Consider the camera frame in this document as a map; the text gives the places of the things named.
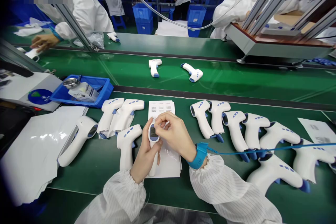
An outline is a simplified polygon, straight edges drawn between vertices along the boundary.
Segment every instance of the cable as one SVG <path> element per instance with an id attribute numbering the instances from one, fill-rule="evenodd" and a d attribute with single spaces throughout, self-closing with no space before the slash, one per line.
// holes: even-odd
<path id="1" fill-rule="evenodd" d="M 331 36 L 331 37 L 336 37 L 336 35 L 335 36 Z M 329 39 L 329 38 L 331 38 L 331 37 L 324 37 L 325 39 Z M 324 38 L 317 38 L 316 37 L 316 39 L 324 39 Z"/>
<path id="2" fill-rule="evenodd" d="M 216 23 L 217 20 L 219 20 L 220 18 L 222 18 L 226 13 L 228 13 L 233 7 L 235 7 L 237 4 L 239 4 L 242 0 L 239 0 L 238 2 L 236 2 L 233 6 L 231 6 L 222 16 L 220 16 L 219 18 L 217 18 L 216 20 L 214 20 L 212 23 L 208 24 L 207 26 L 204 27 L 200 27 L 200 28 L 193 28 L 193 27 L 188 27 L 188 26 L 184 26 L 182 24 L 176 23 L 174 21 L 171 21 L 170 19 L 168 19 L 167 17 L 163 16 L 160 12 L 157 12 L 156 10 L 154 10 L 145 0 L 140 0 L 141 2 L 143 2 L 144 5 L 146 5 L 152 12 L 156 13 L 158 16 L 160 16 L 161 18 L 163 18 L 164 20 L 173 23 L 175 25 L 181 26 L 183 28 L 187 28 L 189 30 L 203 30 L 206 29 L 210 26 L 212 26 L 212 24 Z"/>
<path id="3" fill-rule="evenodd" d="M 282 149 L 296 149 L 296 148 L 301 148 L 301 147 L 312 147 L 312 146 L 329 146 L 329 145 L 336 145 L 336 143 L 316 143 L 316 144 L 310 144 L 310 145 L 293 145 L 293 146 L 286 146 L 286 147 L 280 147 L 280 148 L 275 148 L 275 149 L 260 149 L 260 150 L 251 150 L 251 151 L 246 151 L 246 152 L 234 152 L 234 153 L 221 153 L 218 152 L 210 147 L 207 147 L 208 150 L 216 153 L 216 154 L 221 154 L 221 155 L 239 155 L 239 154 L 248 154 L 248 153 L 256 153 L 256 152 L 269 152 L 269 151 L 278 151 Z"/>

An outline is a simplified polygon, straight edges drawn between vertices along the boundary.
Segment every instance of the blue wrist strap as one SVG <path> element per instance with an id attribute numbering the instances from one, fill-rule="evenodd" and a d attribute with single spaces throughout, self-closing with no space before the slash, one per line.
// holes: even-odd
<path id="1" fill-rule="evenodd" d="M 207 148 L 208 148 L 208 143 L 201 142 L 197 144 L 197 148 L 196 148 L 197 154 L 196 154 L 194 161 L 192 162 L 187 161 L 187 163 L 190 165 L 191 168 L 197 170 L 202 166 L 203 161 L 206 158 L 207 153 L 208 153 Z"/>
<path id="2" fill-rule="evenodd" d="M 50 30 L 52 31 L 52 33 L 54 34 L 54 36 L 56 38 L 58 38 L 60 41 L 63 41 L 64 39 L 61 38 L 61 36 L 59 36 L 59 34 L 55 31 L 54 27 L 50 27 Z"/>

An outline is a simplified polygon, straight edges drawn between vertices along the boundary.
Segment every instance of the blue stool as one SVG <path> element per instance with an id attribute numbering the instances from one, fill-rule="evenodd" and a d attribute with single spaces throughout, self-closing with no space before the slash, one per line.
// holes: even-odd
<path id="1" fill-rule="evenodd" d="M 125 22 L 124 22 L 124 19 L 122 16 L 119 16 L 120 18 L 120 22 L 117 23 L 116 19 L 114 18 L 114 16 L 112 16 L 112 23 L 113 23 L 113 27 L 114 29 L 118 29 L 118 27 L 123 27 L 124 29 L 126 29 L 126 25 L 125 25 Z"/>

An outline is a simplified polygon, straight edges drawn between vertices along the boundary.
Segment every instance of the striped white sleeve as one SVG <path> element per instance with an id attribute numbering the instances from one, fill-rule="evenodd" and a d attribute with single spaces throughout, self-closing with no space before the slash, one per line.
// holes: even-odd
<path id="1" fill-rule="evenodd" d="M 129 170 L 114 174 L 104 185 L 103 193 L 84 209 L 75 224 L 131 223 L 146 199 L 143 184 L 136 184 Z"/>
<path id="2" fill-rule="evenodd" d="M 282 223 L 277 208 L 218 155 L 208 155 L 203 169 L 189 170 L 196 195 L 212 204 L 228 223 Z"/>

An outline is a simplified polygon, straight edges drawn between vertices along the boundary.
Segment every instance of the hand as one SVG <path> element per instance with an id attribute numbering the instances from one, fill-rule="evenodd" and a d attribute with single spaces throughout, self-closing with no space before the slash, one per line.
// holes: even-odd
<path id="1" fill-rule="evenodd" d="M 246 12 L 246 14 L 245 14 L 245 19 L 247 19 L 247 16 L 250 14 L 250 10 L 248 11 L 248 12 Z"/>
<path id="2" fill-rule="evenodd" d="M 162 140 L 160 139 L 158 142 L 156 142 L 153 148 L 151 148 L 151 146 L 149 145 L 148 129 L 152 121 L 153 117 L 151 117 L 148 120 L 148 122 L 146 123 L 146 125 L 142 130 L 142 142 L 130 172 L 131 176 L 133 177 L 134 181 L 137 184 L 139 184 L 141 181 L 145 179 L 145 177 L 147 177 L 148 173 L 150 172 L 153 166 L 154 157 L 156 153 L 158 156 L 157 165 L 160 164 L 160 150 L 162 146 Z"/>
<path id="3" fill-rule="evenodd" d="M 48 50 L 50 47 L 57 45 L 60 40 L 54 34 L 37 35 L 31 41 L 30 48 L 38 48 L 37 52 Z"/>
<path id="4" fill-rule="evenodd" d="M 156 118 L 154 127 L 156 134 L 163 137 L 169 146 L 185 160 L 192 162 L 195 159 L 196 146 L 191 140 L 182 119 L 169 111 L 164 112 Z"/>

